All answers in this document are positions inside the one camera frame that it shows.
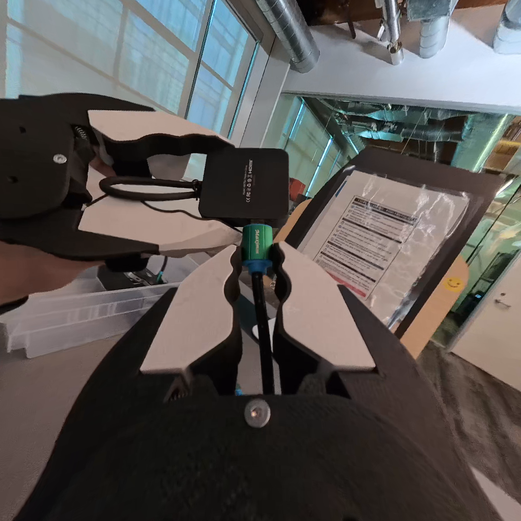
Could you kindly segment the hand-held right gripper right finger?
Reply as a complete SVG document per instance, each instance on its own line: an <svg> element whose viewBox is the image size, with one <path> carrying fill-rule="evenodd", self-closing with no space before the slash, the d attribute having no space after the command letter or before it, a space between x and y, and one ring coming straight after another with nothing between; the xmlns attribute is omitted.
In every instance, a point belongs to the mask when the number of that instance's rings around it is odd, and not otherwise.
<svg viewBox="0 0 521 521"><path fill-rule="evenodd" d="M282 394L296 394L310 374L328 383L334 374L374 372L376 363L334 279L286 242L271 253L279 300L272 352Z"/></svg>

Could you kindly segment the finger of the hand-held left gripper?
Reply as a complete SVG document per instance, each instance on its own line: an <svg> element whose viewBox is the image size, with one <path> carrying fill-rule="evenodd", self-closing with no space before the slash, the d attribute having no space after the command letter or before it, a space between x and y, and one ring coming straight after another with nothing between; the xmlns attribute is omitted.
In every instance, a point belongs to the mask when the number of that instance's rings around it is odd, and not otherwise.
<svg viewBox="0 0 521 521"><path fill-rule="evenodd" d="M103 196L82 212L77 258L115 258L135 253L182 257L239 245L242 234L203 218L195 199L131 201Z"/></svg>
<svg viewBox="0 0 521 521"><path fill-rule="evenodd" d="M101 160L118 176L184 176L194 154L235 148L230 140L163 112L89 110Z"/></svg>

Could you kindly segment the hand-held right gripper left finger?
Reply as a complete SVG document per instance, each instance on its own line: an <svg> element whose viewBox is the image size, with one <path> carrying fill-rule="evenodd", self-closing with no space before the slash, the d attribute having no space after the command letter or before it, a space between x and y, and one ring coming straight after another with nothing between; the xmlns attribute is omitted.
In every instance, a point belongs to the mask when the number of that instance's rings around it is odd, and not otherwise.
<svg viewBox="0 0 521 521"><path fill-rule="evenodd" d="M207 376L218 393L235 393L243 354L237 309L242 271L235 245L201 264L179 285L140 366L189 384Z"/></svg>

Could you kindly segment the black HDMI cable green plug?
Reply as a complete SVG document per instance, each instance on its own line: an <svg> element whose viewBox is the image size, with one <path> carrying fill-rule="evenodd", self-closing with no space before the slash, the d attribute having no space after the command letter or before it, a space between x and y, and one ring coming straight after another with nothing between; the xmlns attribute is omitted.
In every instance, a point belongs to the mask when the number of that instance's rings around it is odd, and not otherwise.
<svg viewBox="0 0 521 521"><path fill-rule="evenodd" d="M275 393L275 377L272 357L269 318L266 308L264 277L272 267L270 258L273 245L272 227L251 223L243 227L241 260L251 277L253 303L257 320L260 367L263 393Z"/></svg>

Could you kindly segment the clear plastic box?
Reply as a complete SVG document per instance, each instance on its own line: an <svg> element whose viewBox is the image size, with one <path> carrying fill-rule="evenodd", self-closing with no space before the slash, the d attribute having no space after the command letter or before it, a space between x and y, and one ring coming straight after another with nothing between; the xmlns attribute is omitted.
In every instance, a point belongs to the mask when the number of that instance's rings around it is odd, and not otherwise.
<svg viewBox="0 0 521 521"><path fill-rule="evenodd" d="M127 332L163 295L210 258L193 253L170 258L166 284L106 290L90 268L60 290L29 297L1 316L1 351L27 358L54 353Z"/></svg>

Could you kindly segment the black HDMI hub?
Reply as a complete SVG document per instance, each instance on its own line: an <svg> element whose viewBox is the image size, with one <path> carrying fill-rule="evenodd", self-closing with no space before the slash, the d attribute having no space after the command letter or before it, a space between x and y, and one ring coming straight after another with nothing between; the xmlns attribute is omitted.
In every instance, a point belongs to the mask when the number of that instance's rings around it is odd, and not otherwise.
<svg viewBox="0 0 521 521"><path fill-rule="evenodd" d="M289 214L289 156L278 148L227 148L206 156L202 218L280 228Z"/></svg>

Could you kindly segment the person's left hand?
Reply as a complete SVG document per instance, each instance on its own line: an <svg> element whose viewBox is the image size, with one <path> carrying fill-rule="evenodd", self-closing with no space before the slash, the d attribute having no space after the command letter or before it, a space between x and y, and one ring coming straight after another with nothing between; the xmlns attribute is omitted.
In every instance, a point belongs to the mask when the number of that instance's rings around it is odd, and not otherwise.
<svg viewBox="0 0 521 521"><path fill-rule="evenodd" d="M59 290L102 264L63 259L28 246L1 242L1 307L33 294Z"/></svg>

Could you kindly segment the white door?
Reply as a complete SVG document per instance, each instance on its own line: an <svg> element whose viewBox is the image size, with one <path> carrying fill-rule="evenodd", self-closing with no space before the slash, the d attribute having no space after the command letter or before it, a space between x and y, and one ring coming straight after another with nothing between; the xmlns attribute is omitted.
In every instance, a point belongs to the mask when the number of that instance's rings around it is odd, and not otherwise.
<svg viewBox="0 0 521 521"><path fill-rule="evenodd" d="M499 281L455 341L452 353L520 390L520 280Z"/></svg>

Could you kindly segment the glass window wall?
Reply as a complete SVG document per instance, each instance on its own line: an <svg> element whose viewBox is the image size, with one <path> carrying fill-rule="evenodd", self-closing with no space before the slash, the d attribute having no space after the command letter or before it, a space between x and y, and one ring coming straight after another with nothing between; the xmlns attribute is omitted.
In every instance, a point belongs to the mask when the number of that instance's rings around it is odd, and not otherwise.
<svg viewBox="0 0 521 521"><path fill-rule="evenodd" d="M107 95L231 138L258 47L228 1L1 1L1 98Z"/></svg>

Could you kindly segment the silver ventilation duct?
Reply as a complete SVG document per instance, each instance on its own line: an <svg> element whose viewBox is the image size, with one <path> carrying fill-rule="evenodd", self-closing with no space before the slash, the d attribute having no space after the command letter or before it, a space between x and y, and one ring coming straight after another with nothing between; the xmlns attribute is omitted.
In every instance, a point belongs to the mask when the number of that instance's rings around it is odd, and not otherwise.
<svg viewBox="0 0 521 521"><path fill-rule="evenodd" d="M291 67L301 74L310 72L319 60L320 50L298 3L256 1L256 4L289 55Z"/></svg>
<svg viewBox="0 0 521 521"><path fill-rule="evenodd" d="M430 59L446 44L457 1L407 1L408 21L420 22L420 57Z"/></svg>

